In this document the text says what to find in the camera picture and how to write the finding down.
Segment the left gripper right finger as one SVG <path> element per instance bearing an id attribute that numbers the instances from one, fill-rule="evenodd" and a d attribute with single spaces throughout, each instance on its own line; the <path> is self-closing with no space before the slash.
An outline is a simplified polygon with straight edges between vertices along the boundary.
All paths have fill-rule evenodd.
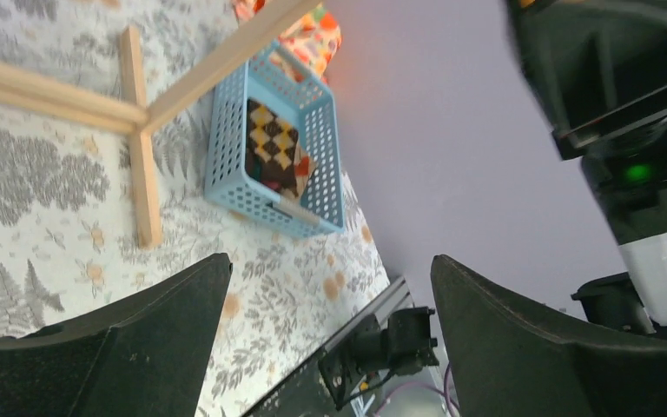
<path id="1" fill-rule="evenodd" d="M 667 340 L 558 312 L 448 255 L 433 297 L 464 416 L 667 416 Z"/>

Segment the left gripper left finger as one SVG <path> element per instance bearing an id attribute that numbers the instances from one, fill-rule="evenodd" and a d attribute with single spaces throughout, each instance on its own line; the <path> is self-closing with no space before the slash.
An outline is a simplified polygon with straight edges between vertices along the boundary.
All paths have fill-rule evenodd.
<path id="1" fill-rule="evenodd" d="M 131 296 L 0 338 L 0 416 L 192 416 L 233 265 L 214 254 Z"/>

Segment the wooden drying rack frame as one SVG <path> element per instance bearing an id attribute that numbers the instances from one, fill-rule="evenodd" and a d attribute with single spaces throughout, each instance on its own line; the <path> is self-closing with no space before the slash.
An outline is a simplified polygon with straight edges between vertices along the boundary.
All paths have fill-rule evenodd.
<path id="1" fill-rule="evenodd" d="M 287 0 L 264 6 L 153 103 L 147 102 L 139 33 L 129 26 L 119 41 L 123 100 L 0 62 L 0 104 L 126 135 L 138 245 L 155 248 L 162 243 L 163 235 L 152 135 L 276 40 L 316 4 Z"/>

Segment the brown yellow argyle sock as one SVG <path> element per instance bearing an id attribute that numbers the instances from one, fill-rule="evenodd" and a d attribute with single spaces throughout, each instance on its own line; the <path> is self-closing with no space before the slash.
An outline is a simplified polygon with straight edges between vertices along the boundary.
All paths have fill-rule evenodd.
<path id="1" fill-rule="evenodd" d="M 301 145 L 291 123 L 254 99 L 246 105 L 247 175 L 287 199 L 300 201 L 317 162 Z"/>

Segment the light blue plastic basket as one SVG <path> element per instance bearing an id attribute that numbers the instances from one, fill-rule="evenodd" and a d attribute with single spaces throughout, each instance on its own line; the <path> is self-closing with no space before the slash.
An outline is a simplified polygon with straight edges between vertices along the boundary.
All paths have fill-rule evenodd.
<path id="1" fill-rule="evenodd" d="M 205 197 L 294 238 L 345 229 L 334 95 L 274 41 L 214 88 Z"/>

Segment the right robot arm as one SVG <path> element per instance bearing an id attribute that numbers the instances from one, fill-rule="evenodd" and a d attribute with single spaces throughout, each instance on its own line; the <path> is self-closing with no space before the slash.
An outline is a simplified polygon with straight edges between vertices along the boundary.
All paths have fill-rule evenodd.
<path id="1" fill-rule="evenodd" d="M 667 340 L 667 1 L 508 1 L 523 78 L 578 160 L 623 273 L 573 295 L 594 324 Z"/>

